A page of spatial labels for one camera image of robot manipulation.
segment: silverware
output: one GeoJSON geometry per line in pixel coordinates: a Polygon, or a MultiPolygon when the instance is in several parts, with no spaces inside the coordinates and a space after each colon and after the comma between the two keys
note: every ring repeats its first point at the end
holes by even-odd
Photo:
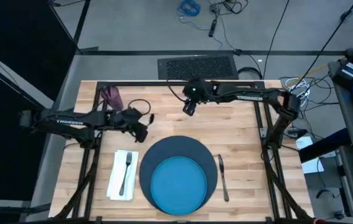
{"type": "Polygon", "coordinates": [[[224,174],[224,161],[222,160],[222,156],[218,154],[219,159],[219,170],[221,171],[222,176],[222,186],[224,188],[224,200],[225,202],[229,201],[229,195],[227,194],[226,183],[225,183],[225,174],[224,174]]]}
{"type": "Polygon", "coordinates": [[[131,160],[132,160],[132,152],[127,153],[127,159],[126,159],[126,172],[124,173],[124,179],[122,180],[121,188],[119,195],[122,196],[124,194],[124,184],[126,183],[126,175],[127,175],[127,170],[128,167],[131,165],[131,160]]]}

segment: knife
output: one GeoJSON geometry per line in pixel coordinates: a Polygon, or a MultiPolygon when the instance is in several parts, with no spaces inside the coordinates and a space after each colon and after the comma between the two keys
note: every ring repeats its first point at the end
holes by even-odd
{"type": "Polygon", "coordinates": [[[222,160],[222,156],[218,154],[219,159],[219,170],[221,171],[222,177],[222,186],[224,188],[224,200],[225,202],[229,201],[229,195],[227,194],[226,183],[225,183],[225,174],[224,174],[224,161],[222,160]]]}

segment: butcher block tabletop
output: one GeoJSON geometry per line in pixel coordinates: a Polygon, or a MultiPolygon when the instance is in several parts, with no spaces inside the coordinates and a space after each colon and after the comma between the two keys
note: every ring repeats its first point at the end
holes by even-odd
{"type": "MultiPolygon", "coordinates": [[[[75,112],[91,111],[99,81],[82,81],[75,105],[75,112]]],[[[281,87],[279,80],[265,80],[265,87],[281,87]]],[[[182,86],[172,86],[183,98],[182,86]]],[[[148,135],[143,143],[135,143],[130,134],[117,131],[103,133],[98,171],[91,204],[90,220],[101,216],[103,220],[125,221],[265,221],[273,217],[272,205],[268,192],[268,183],[264,162],[261,159],[261,143],[255,118],[254,104],[248,101],[231,103],[209,103],[198,105],[194,116],[182,112],[183,102],[172,95],[167,86],[118,86],[124,107],[138,98],[150,102],[151,113],[155,115],[153,124],[148,128],[148,135]],[[173,216],[154,208],[144,197],[139,184],[139,166],[145,152],[157,141],[169,136],[189,136],[203,143],[213,155],[222,155],[225,167],[225,179],[230,201],[225,202],[222,180],[218,168],[218,184],[208,202],[199,210],[187,216],[173,216]],[[139,152],[138,168],[135,177],[134,198],[131,201],[110,200],[106,196],[109,177],[113,167],[114,153],[117,150],[139,152]]],[[[141,112],[147,104],[136,101],[132,105],[141,112]]],[[[271,109],[273,122],[277,114],[271,109]]],[[[149,115],[143,116],[141,123],[147,124],[149,115]]],[[[265,116],[262,122],[266,126],[265,116]]],[[[66,144],[76,142],[69,140],[66,144]]],[[[296,147],[294,140],[285,139],[283,144],[296,147]]],[[[282,147],[280,159],[288,191],[297,203],[313,216],[299,155],[296,151],[282,147]]],[[[55,193],[50,209],[50,217],[55,216],[77,188],[84,149],[78,144],[68,146],[63,153],[55,193]]],[[[92,161],[91,151],[89,169],[92,161]]],[[[80,214],[83,216],[88,187],[81,198],[80,214]]],[[[281,195],[277,190],[278,209],[284,217],[281,195]]]]}

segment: gray floor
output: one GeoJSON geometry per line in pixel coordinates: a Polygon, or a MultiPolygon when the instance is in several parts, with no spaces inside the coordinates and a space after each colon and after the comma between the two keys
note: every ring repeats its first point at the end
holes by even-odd
{"type": "MultiPolygon", "coordinates": [[[[66,4],[73,0],[59,0],[66,4]]],[[[209,27],[213,15],[208,11],[208,2],[201,3],[198,17],[185,18],[193,21],[199,27],[209,27]]],[[[191,24],[182,24],[178,20],[176,8],[180,0],[92,0],[88,15],[78,43],[80,48],[98,46],[100,50],[217,50],[220,44],[207,37],[207,32],[196,30],[191,24]]],[[[224,16],[226,34],[230,43],[242,50],[268,50],[273,32],[283,11],[285,0],[256,0],[239,15],[224,16]]],[[[339,16],[353,3],[353,0],[294,0],[290,2],[285,18],[278,30],[273,50],[319,50],[331,35],[339,22],[339,16]]],[[[73,36],[83,3],[55,8],[65,27],[73,36]]],[[[223,50],[229,50],[225,43],[220,22],[215,36],[221,42],[223,50]]],[[[328,50],[344,50],[353,47],[353,15],[345,21],[336,36],[329,43],[328,50]]],[[[68,79],[65,82],[64,94],[60,101],[60,108],[73,107],[81,80],[156,80],[157,59],[175,56],[76,56],[68,79]]],[[[248,56],[235,56],[236,67],[252,66],[255,64],[248,56]]],[[[255,56],[261,69],[264,70],[265,56],[255,56]]],[[[322,56],[313,68],[317,68],[339,57],[322,56]]],[[[271,56],[268,59],[266,79],[281,77],[297,77],[308,69],[314,56],[271,56]]],[[[323,77],[327,70],[310,75],[323,77]]],[[[250,80],[256,77],[252,74],[241,74],[240,79],[250,80]]],[[[328,94],[328,90],[313,87],[310,99],[321,101],[328,94]]],[[[334,91],[328,102],[335,102],[334,91]]],[[[313,132],[320,136],[327,136],[345,127],[338,105],[329,105],[307,112],[313,132]]],[[[304,121],[297,120],[294,125],[308,128],[304,121]]],[[[58,174],[58,165],[62,158],[62,144],[64,141],[52,137],[51,147],[40,171],[40,179],[32,204],[50,202],[53,188],[58,174]]],[[[335,173],[325,174],[335,177],[335,173]]],[[[342,209],[341,199],[330,199],[314,196],[321,188],[316,176],[307,176],[309,194],[313,203],[315,215],[318,218],[329,218],[334,212],[342,209]]],[[[336,190],[337,181],[330,183],[336,190]]],[[[43,218],[47,214],[31,217],[31,220],[43,218]]]]}

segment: purple cloth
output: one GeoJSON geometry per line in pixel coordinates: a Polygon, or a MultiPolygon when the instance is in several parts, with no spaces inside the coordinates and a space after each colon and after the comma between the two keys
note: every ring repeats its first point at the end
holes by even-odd
{"type": "Polygon", "coordinates": [[[101,96],[116,111],[122,111],[122,104],[119,89],[116,86],[106,86],[101,90],[101,96]]]}

